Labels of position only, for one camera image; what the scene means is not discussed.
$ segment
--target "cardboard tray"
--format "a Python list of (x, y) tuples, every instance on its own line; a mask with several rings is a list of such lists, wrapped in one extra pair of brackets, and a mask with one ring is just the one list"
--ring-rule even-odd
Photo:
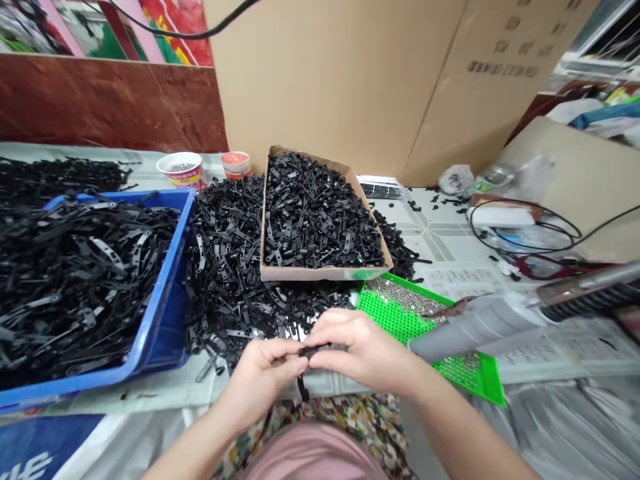
[[(301, 155), (306, 155), (316, 162), (326, 165), (330, 170), (336, 170), (342, 174), (347, 183), (350, 183), (355, 194), (362, 199), (362, 204), (369, 212), (369, 216), (373, 219), (373, 212), (367, 202), (360, 182), (356, 177), (355, 172), (346, 165), (338, 163), (332, 160), (316, 157), (309, 153), (301, 152), (298, 150), (281, 147), (280, 145), (272, 145), (269, 148), (269, 155), (276, 158), (282, 158), (289, 152), (297, 152)], [(306, 267), (275, 267), (265, 264), (265, 230), (266, 230), (266, 215), (267, 215), (267, 180), (269, 178), (269, 156), (267, 156), (264, 164), (265, 171), (265, 188), (263, 192), (262, 200), (262, 238), (260, 242), (260, 274), (263, 281), (316, 281), (316, 280), (370, 280), (379, 277), (385, 272), (388, 272), (393, 268), (393, 260), (389, 254), (389, 249), (385, 243), (380, 227), (376, 226), (376, 231), (380, 234), (380, 246), (382, 247), (382, 254), (385, 259), (384, 267), (323, 267), (319, 269), (310, 269)]]

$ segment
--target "pink shirt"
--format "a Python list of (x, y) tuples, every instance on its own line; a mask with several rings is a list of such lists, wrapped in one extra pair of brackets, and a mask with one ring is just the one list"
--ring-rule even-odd
[(315, 421), (278, 432), (245, 470), (243, 480), (388, 480), (346, 433)]

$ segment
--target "blue plastic crate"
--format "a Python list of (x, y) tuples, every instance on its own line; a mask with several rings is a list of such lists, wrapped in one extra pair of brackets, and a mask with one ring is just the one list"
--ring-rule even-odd
[[(148, 191), (136, 191), (102, 195), (118, 202), (136, 203), (148, 194)], [(187, 270), (185, 235), (194, 195), (192, 189), (160, 190), (144, 202), (146, 207), (171, 207), (182, 210), (182, 214), (127, 361), (118, 368), (0, 391), (0, 414), (42, 407), (68, 400), (83, 390), (184, 365), (189, 358), (185, 348), (185, 317), (189, 302), (183, 285)], [(45, 208), (53, 208), (63, 198), (54, 198)], [(77, 199), (88, 202), (95, 197), (78, 195)]]

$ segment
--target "finger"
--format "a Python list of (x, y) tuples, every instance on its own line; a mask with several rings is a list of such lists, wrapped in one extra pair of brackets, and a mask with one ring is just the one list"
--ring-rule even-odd
[(306, 357), (298, 357), (272, 368), (269, 370), (269, 374), (273, 377), (278, 388), (281, 389), (298, 375), (301, 375), (308, 365), (309, 360)]
[(327, 325), (332, 323), (342, 323), (351, 320), (355, 315), (354, 310), (346, 310), (339, 308), (330, 308), (326, 310), (318, 320), (313, 324), (313, 328), (311, 331), (324, 328)]
[(324, 368), (342, 373), (348, 377), (357, 376), (357, 358), (342, 350), (320, 350), (309, 360), (311, 368)]
[(318, 331), (311, 332), (310, 336), (305, 338), (305, 345), (308, 347), (317, 347), (326, 343), (335, 343), (337, 345), (353, 345), (355, 340), (354, 324), (351, 321), (334, 323), (326, 325)]
[(300, 352), (304, 343), (291, 339), (270, 339), (260, 343), (260, 350), (269, 362), (286, 355), (294, 355)]

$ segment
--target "red poster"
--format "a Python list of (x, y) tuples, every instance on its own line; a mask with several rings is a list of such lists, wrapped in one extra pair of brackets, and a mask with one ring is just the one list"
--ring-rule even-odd
[[(200, 33), (207, 30), (202, 0), (141, 0), (145, 15), (161, 30)], [(185, 65), (213, 66), (208, 39), (182, 40), (165, 37)]]

